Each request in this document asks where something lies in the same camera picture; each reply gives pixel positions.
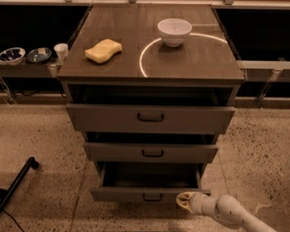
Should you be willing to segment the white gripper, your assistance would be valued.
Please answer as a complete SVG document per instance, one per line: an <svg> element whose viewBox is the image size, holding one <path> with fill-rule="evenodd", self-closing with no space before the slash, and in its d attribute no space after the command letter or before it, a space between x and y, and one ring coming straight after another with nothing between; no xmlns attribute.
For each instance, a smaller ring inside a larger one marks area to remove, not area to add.
<svg viewBox="0 0 290 232"><path fill-rule="evenodd" d="M181 208L198 216L213 217L217 212L216 205L218 200L201 192L181 192L176 196L176 201Z"/></svg>

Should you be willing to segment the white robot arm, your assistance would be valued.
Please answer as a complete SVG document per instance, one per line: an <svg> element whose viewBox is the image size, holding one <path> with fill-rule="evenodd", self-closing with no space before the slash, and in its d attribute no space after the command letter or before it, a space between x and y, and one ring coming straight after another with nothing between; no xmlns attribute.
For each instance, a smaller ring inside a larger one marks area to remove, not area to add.
<svg viewBox="0 0 290 232"><path fill-rule="evenodd" d="M246 232L277 232L252 215L233 196L213 197L202 192L182 192L176 196L177 204L197 216L209 217L230 229L243 228Z"/></svg>

